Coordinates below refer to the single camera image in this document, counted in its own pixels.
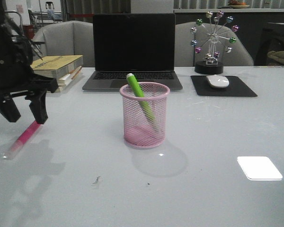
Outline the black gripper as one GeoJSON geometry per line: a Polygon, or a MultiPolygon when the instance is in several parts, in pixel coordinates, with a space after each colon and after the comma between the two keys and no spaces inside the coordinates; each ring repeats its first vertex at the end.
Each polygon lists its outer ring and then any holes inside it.
{"type": "Polygon", "coordinates": [[[11,93],[19,92],[30,100],[29,108],[38,124],[48,119],[45,99],[47,91],[58,88],[57,81],[34,73],[31,68],[33,46],[24,36],[0,35],[0,114],[9,122],[20,117],[11,93]]]}

